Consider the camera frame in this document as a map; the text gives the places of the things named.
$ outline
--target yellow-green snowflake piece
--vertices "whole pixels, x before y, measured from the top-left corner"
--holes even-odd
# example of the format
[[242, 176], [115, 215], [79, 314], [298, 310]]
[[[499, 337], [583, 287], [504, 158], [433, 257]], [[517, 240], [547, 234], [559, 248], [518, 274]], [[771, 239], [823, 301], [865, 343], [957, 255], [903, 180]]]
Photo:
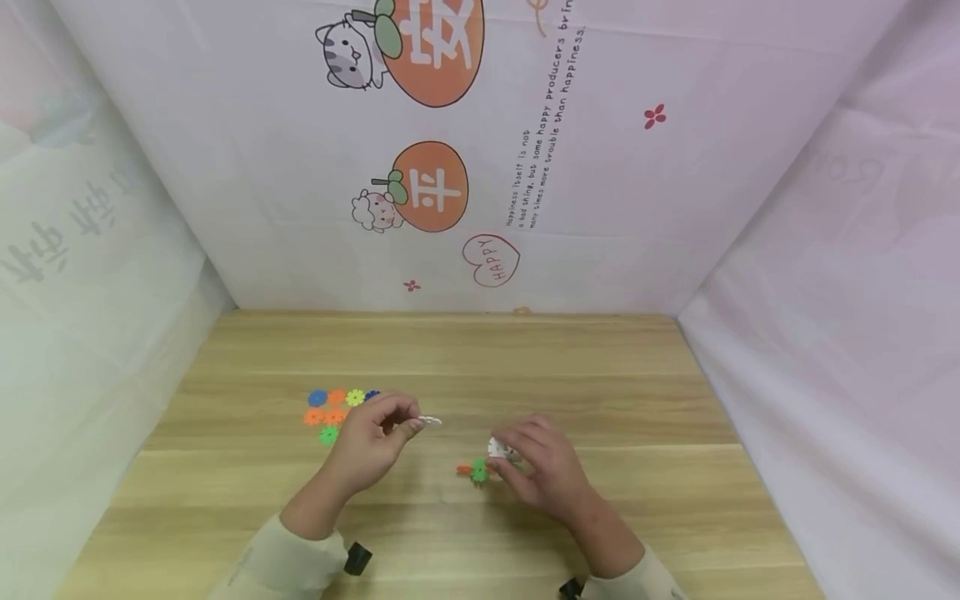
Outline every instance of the yellow-green snowflake piece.
[[490, 479], [490, 474], [487, 472], [487, 460], [478, 458], [473, 461], [471, 465], [473, 470], [470, 472], [470, 479], [473, 480], [473, 483], [484, 483]]
[[360, 406], [367, 394], [363, 390], [350, 390], [347, 394], [347, 406]]
[[333, 425], [328, 425], [320, 430], [320, 443], [323, 445], [333, 445], [337, 441], [340, 430]]

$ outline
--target white backdrop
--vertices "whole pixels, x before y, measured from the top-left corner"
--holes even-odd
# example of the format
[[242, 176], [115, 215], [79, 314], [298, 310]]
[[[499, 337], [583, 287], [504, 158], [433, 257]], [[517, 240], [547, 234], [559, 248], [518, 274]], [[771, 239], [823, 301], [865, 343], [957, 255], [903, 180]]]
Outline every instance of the white backdrop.
[[677, 314], [903, 0], [410, 2], [55, 5], [241, 307]]
[[831, 600], [960, 598], [960, 4], [910, 5], [684, 332]]
[[0, 598], [52, 595], [228, 296], [45, 1], [0, 1]]

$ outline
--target white toy piece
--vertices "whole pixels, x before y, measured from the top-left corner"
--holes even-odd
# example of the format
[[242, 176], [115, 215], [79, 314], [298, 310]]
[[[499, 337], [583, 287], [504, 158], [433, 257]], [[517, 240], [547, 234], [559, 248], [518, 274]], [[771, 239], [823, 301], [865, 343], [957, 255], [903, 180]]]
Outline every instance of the white toy piece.
[[487, 454], [495, 458], [505, 458], [511, 463], [519, 463], [522, 460], [516, 450], [496, 438], [490, 438], [487, 442]]

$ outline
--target cartoon sheep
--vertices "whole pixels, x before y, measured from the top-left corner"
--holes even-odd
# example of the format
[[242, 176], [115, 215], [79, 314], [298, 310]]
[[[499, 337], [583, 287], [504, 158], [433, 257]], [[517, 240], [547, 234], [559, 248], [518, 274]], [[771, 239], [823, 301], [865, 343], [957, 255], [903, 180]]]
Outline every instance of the cartoon sheep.
[[396, 210], [394, 196], [390, 192], [378, 194], [363, 190], [359, 198], [353, 199], [352, 216], [364, 229], [377, 233], [403, 225], [403, 217]]

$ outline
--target wooden table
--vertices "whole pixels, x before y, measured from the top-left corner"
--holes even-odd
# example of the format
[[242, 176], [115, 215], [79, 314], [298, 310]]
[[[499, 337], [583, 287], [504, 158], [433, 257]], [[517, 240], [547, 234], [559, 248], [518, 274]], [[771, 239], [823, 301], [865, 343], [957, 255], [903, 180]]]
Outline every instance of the wooden table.
[[691, 598], [823, 597], [670, 319], [251, 311], [217, 323], [59, 597], [203, 598], [323, 461], [315, 388], [396, 388], [444, 419], [348, 506], [373, 560], [324, 600], [554, 598], [584, 574], [502, 482], [455, 474], [533, 411]]

